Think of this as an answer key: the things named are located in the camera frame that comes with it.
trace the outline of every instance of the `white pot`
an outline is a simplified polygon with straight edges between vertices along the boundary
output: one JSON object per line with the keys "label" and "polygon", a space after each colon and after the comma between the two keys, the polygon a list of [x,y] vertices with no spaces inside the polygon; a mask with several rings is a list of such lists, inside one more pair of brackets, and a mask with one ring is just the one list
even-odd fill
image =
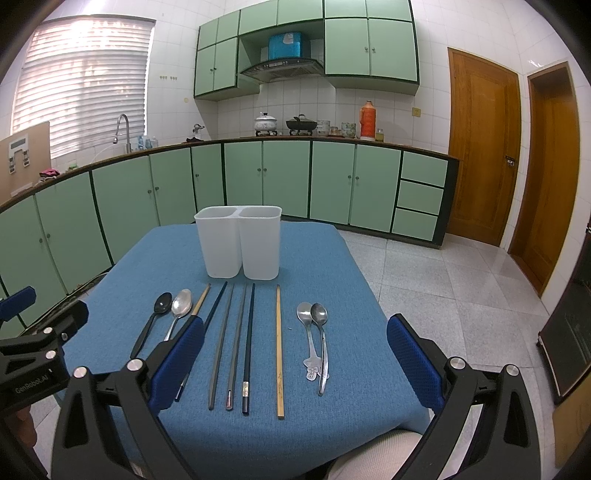
{"label": "white pot", "polygon": [[255,119],[255,130],[258,132],[271,132],[277,130],[277,118],[261,112],[261,116]]}

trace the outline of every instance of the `cloth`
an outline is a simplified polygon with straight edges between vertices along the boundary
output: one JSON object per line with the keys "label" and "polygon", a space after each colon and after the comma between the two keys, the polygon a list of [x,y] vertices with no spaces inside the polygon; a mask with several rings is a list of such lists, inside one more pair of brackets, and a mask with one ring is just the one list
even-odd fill
{"label": "cloth", "polygon": [[[414,394],[386,339],[386,319],[349,250],[331,225],[282,222],[279,276],[257,281],[252,330],[250,415],[241,412],[241,387],[252,281],[236,283],[217,382],[215,409],[207,409],[209,381],[229,288],[207,331],[179,403],[159,418],[179,451],[203,479],[289,479],[400,427],[424,433],[427,409]],[[199,316],[207,317],[224,280],[209,278],[195,225],[155,228],[91,292],[89,319],[64,345],[69,371],[119,370],[152,313],[156,298],[189,288],[196,302],[212,289]],[[234,410],[226,411],[226,386],[243,284],[248,283],[238,355]],[[281,286],[285,419],[277,419],[275,289]],[[330,378],[319,397],[318,380],[306,379],[306,330],[296,316],[302,301],[321,302]],[[176,330],[183,321],[179,321]],[[161,341],[172,315],[158,318],[140,357]],[[316,351],[322,345],[312,327]],[[132,461],[142,460],[120,408],[112,408]]]}

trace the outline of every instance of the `black chopstick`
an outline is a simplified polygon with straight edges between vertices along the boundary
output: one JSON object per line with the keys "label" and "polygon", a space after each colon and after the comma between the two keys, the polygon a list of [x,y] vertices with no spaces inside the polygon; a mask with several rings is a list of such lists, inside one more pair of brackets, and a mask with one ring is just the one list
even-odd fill
{"label": "black chopstick", "polygon": [[236,386],[236,367],[238,366],[238,347],[240,345],[240,333],[242,330],[242,316],[244,314],[244,301],[246,300],[246,284],[242,292],[242,300],[238,309],[238,320],[236,321],[236,333],[234,334],[234,346],[232,348],[232,363],[230,363],[230,374],[228,375],[228,394],[226,395],[226,410],[234,408],[234,387]]}
{"label": "black chopstick", "polygon": [[[226,289],[227,284],[228,284],[228,282],[224,282],[224,285],[222,286],[220,293],[217,294],[216,301],[213,302],[213,307],[210,310],[209,315],[207,315],[207,319],[205,320],[205,323],[203,324],[204,329],[205,329],[205,333],[207,333],[207,327],[209,327],[209,324],[212,322],[213,315],[216,313],[217,305],[220,303],[220,300],[222,299],[223,291]],[[191,368],[187,372],[187,375],[185,375],[185,378],[183,378],[181,386],[178,388],[177,396],[174,397],[174,401],[178,402],[181,399],[181,395],[183,394],[183,390],[185,388],[185,385],[187,384],[187,380],[189,379],[189,375],[191,374],[192,369],[193,369],[193,366],[191,365]]]}
{"label": "black chopstick", "polygon": [[252,284],[251,309],[248,313],[248,331],[246,333],[246,352],[244,353],[244,378],[242,381],[242,413],[248,415],[250,406],[249,382],[251,379],[251,343],[252,343],[252,317],[255,311],[255,284]]}
{"label": "black chopstick", "polygon": [[222,359],[223,339],[226,336],[226,326],[228,325],[228,314],[230,313],[230,305],[232,304],[232,294],[234,293],[234,285],[230,289],[230,296],[228,297],[228,304],[226,305],[226,311],[223,314],[222,329],[220,330],[220,338],[217,342],[216,357],[213,362],[212,377],[209,381],[209,403],[207,407],[209,410],[213,410],[216,401],[216,389],[217,389],[217,375],[220,370],[220,361]]}

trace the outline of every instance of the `drawer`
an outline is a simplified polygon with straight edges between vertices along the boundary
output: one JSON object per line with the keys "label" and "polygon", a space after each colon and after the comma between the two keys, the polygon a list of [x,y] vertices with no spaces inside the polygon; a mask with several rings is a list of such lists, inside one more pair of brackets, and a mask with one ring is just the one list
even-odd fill
{"label": "drawer", "polygon": [[443,189],[401,180],[396,206],[439,215],[442,196]]}
{"label": "drawer", "polygon": [[437,217],[434,215],[397,208],[394,213],[392,233],[431,242],[433,240],[433,233],[435,233],[436,224]]}
{"label": "drawer", "polygon": [[413,152],[404,152],[402,178],[443,187],[447,176],[447,160]]}

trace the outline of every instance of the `spoon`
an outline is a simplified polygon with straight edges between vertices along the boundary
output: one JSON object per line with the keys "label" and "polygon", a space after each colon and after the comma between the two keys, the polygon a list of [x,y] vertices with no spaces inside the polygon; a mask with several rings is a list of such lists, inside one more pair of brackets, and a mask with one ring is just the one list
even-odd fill
{"label": "spoon", "polygon": [[318,387],[318,395],[322,396],[329,374],[329,353],[326,350],[326,335],[322,326],[328,321],[329,313],[320,303],[314,303],[310,309],[310,314],[318,330],[320,330],[320,337],[322,338],[322,369],[320,370],[320,385]]}
{"label": "spoon", "polygon": [[314,340],[312,340],[312,331],[310,330],[310,325],[312,325],[312,315],[310,314],[310,309],[312,308],[312,304],[303,301],[297,306],[297,317],[300,319],[300,322],[304,324],[306,327],[306,333],[308,334],[308,347],[310,348],[310,357],[304,360],[304,365],[308,368],[308,374],[306,378],[310,381],[316,380],[316,375],[320,371],[320,366],[322,365],[322,360],[318,355],[316,355],[316,348],[314,348]]}
{"label": "spoon", "polygon": [[148,323],[146,323],[144,329],[142,330],[142,333],[139,334],[138,339],[135,341],[134,348],[131,351],[131,355],[129,356],[129,358],[136,358],[138,356],[139,351],[144,346],[146,338],[150,334],[150,329],[154,324],[154,319],[156,318],[156,315],[168,313],[172,305],[173,295],[170,292],[163,293],[156,299],[156,303],[154,303],[154,313],[150,316]]}
{"label": "spoon", "polygon": [[164,341],[170,340],[170,336],[173,334],[174,326],[177,324],[178,319],[188,314],[192,306],[193,299],[191,298],[191,290],[188,290],[186,288],[184,290],[181,290],[173,301],[172,310],[174,320],[170,324],[170,328],[168,329],[166,337],[164,337]]}

